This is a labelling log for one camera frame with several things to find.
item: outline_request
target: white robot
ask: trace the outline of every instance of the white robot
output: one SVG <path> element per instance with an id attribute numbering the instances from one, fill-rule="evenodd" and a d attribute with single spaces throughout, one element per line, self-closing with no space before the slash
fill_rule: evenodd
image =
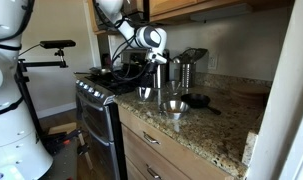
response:
<path id="1" fill-rule="evenodd" d="M 120 13 L 122 0 L 93 0 L 133 48 L 149 48 L 147 60 L 166 63 L 162 52 L 166 33 L 150 26 L 132 28 Z M 53 158 L 45 150 L 23 101 L 14 74 L 22 32 L 31 16 L 34 0 L 0 0 L 0 179 L 39 179 Z"/>

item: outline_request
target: oven door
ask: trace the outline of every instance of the oven door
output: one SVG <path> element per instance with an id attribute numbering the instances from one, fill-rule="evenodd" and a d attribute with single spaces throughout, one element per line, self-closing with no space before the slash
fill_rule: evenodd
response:
<path id="1" fill-rule="evenodd" d="M 114 141 L 111 124 L 110 110 L 108 106 L 95 100 L 89 95 L 83 95 L 77 92 L 77 98 L 80 101 L 82 115 L 87 117 L 91 122 L 91 129 L 94 129 L 102 141 Z"/>
<path id="2" fill-rule="evenodd" d="M 113 142 L 109 107 L 92 102 L 90 97 L 77 93 L 82 107 L 82 120 L 89 131 L 89 154 L 95 173 L 103 174 L 107 180 L 119 180 L 119 167 L 116 148 Z"/>

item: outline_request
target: black cable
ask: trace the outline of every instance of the black cable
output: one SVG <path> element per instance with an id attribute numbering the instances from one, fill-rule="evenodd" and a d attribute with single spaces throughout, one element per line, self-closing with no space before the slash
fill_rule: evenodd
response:
<path id="1" fill-rule="evenodd" d="M 27 50 L 23 51 L 22 53 L 20 53 L 19 56 L 21 56 L 22 54 L 24 54 L 24 53 L 26 53 L 26 52 L 30 51 L 31 49 L 33 49 L 35 47 L 38 47 L 38 46 L 40 46 L 40 44 L 37 44 L 37 45 L 34 45 L 34 46 L 30 47 L 29 49 L 27 49 Z"/>
<path id="2" fill-rule="evenodd" d="M 22 48 L 21 44 L 20 44 L 20 46 L 7 46 L 7 45 L 0 44 L 0 49 L 5 49 L 5 50 L 9 50 L 9 51 L 19 51 L 21 48 Z"/>
<path id="3" fill-rule="evenodd" d="M 127 73 L 123 77 L 126 78 L 129 75 L 130 69 L 131 69 L 131 58 L 129 58 L 129 67 L 127 69 Z"/>
<path id="4" fill-rule="evenodd" d="M 95 9 L 95 12 L 97 13 L 97 15 L 99 17 L 99 20 L 102 21 L 102 23 L 105 24 L 107 27 L 114 28 L 114 25 L 111 21 L 106 22 L 104 17 L 102 17 L 102 14 L 100 12 L 102 10 L 99 8 L 99 3 L 96 3 L 95 0 L 92 0 L 92 3 L 93 3 L 93 6 L 94 6 L 94 9 Z"/>
<path id="5" fill-rule="evenodd" d="M 146 64 L 146 65 L 144 66 L 144 68 L 142 69 L 142 71 L 140 71 L 140 73 L 138 73 L 136 76 L 130 77 L 130 78 L 127 78 L 127 77 L 126 77 L 126 76 L 128 75 L 128 73 L 129 73 L 130 68 L 128 68 L 127 73 L 126 73 L 126 75 L 125 75 L 124 77 L 118 76 L 118 75 L 113 71 L 113 64 L 114 64 L 114 62 L 116 61 L 116 59 L 118 58 L 118 56 L 119 56 L 124 50 L 126 50 L 126 49 L 129 47 L 129 44 L 132 43 L 132 41 L 134 40 L 134 38 L 135 38 L 135 36 L 132 36 L 132 37 L 129 39 L 128 42 L 125 41 L 125 42 L 123 42 L 122 44 L 120 44 L 120 45 L 118 46 L 118 48 L 116 49 L 116 51 L 114 52 L 113 56 L 112 56 L 112 59 L 111 59 L 111 68 L 110 68 L 110 70 L 111 70 L 112 75 L 113 75 L 116 79 L 118 79 L 118 80 L 131 81 L 131 80 L 133 80 L 133 79 L 136 79 L 136 78 L 140 77 L 140 76 L 144 73 L 146 67 L 148 66 L 148 64 Z M 120 48 L 121 46 L 123 46 L 125 43 L 127 43 L 126 47 L 124 47 L 124 48 L 122 49 L 122 51 L 119 52 L 119 53 L 117 54 L 117 51 L 119 50 L 119 48 Z"/>
<path id="6" fill-rule="evenodd" d="M 126 21 L 128 22 L 128 24 L 130 24 L 130 26 L 133 26 L 133 27 L 143 27 L 143 26 L 149 26 L 150 23 L 149 22 L 144 22 L 144 23 L 141 23 L 141 22 L 135 22 L 135 21 L 132 21 L 130 18 L 129 18 L 129 15 L 127 15 L 124 11 L 121 12 L 122 15 L 127 18 Z"/>
<path id="7" fill-rule="evenodd" d="M 11 111 L 11 110 L 15 110 L 16 108 L 18 108 L 19 104 L 23 101 L 23 97 L 21 97 L 18 101 L 12 103 L 10 106 L 4 108 L 4 109 L 1 109 L 0 110 L 0 115 L 1 114 L 4 114 L 8 111 Z"/>
<path id="8" fill-rule="evenodd" d="M 122 16 L 122 19 L 121 19 L 121 20 L 118 20 L 118 21 L 116 21 L 116 22 L 114 23 L 114 27 L 115 27 L 116 29 L 119 29 L 119 27 L 122 25 L 122 23 L 123 23 L 124 21 L 126 21 L 125 18 L 126 18 L 126 17 Z"/>

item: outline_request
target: gas stove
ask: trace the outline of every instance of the gas stove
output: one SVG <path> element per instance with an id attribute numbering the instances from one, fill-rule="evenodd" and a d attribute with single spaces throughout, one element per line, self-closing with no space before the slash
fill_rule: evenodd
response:
<path id="1" fill-rule="evenodd" d="M 111 73 L 89 75 L 76 81 L 77 92 L 99 101 L 103 105 L 113 103 L 117 95 L 129 93 L 139 86 L 139 79 L 133 81 L 116 80 Z"/>

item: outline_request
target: beige wall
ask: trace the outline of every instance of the beige wall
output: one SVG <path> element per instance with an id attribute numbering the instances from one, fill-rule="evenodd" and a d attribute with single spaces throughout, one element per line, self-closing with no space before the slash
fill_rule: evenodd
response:
<path id="1" fill-rule="evenodd" d="M 164 29 L 171 57 L 186 47 L 206 48 L 218 54 L 218 67 L 208 70 L 208 54 L 197 72 L 273 80 L 288 26 L 287 8 L 195 22 Z"/>
<path id="2" fill-rule="evenodd" d="M 88 71 L 94 63 L 99 64 L 93 62 L 86 5 L 82 0 L 35 1 L 34 12 L 23 33 L 21 52 L 43 40 L 71 39 L 76 42 L 75 47 L 63 50 L 69 68 L 32 67 L 25 73 L 30 78 L 27 84 L 39 117 L 74 108 L 73 72 Z M 59 56 L 54 56 L 56 51 L 57 49 L 37 47 L 21 58 L 30 62 L 59 61 Z"/>

